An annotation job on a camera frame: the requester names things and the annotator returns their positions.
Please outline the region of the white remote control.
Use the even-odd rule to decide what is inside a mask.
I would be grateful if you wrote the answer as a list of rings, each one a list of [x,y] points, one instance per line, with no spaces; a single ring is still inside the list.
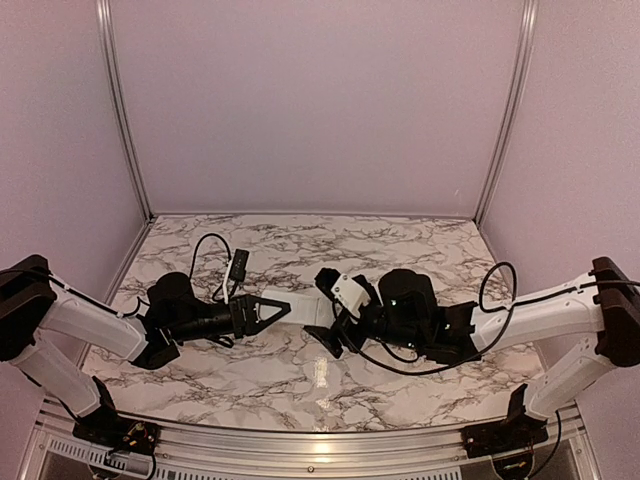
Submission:
[[[322,294],[306,295],[266,289],[262,292],[262,297],[290,305],[291,311],[279,319],[278,323],[329,328],[334,322],[331,302]]]

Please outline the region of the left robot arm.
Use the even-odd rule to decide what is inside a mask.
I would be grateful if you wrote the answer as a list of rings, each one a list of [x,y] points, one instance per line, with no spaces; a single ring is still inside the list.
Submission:
[[[177,359],[191,340],[255,336],[291,311],[289,303],[240,295],[225,303],[198,299],[189,277],[163,275],[147,292],[144,313],[124,313],[55,277],[48,261],[31,255],[1,272],[1,359],[63,403],[106,445],[125,438],[126,423],[104,387],[79,368],[44,331],[100,347],[144,370]]]

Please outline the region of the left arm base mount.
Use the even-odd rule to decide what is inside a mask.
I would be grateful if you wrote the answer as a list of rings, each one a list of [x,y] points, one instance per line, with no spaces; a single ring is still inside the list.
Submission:
[[[80,419],[73,428],[73,436],[108,447],[113,452],[152,455],[159,439],[156,423],[123,417]]]

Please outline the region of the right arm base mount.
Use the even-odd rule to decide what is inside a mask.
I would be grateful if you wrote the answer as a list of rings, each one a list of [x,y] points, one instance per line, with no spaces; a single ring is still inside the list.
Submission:
[[[545,442],[549,438],[546,426],[546,421],[539,420],[499,420],[464,427],[461,437],[467,456],[479,458]]]

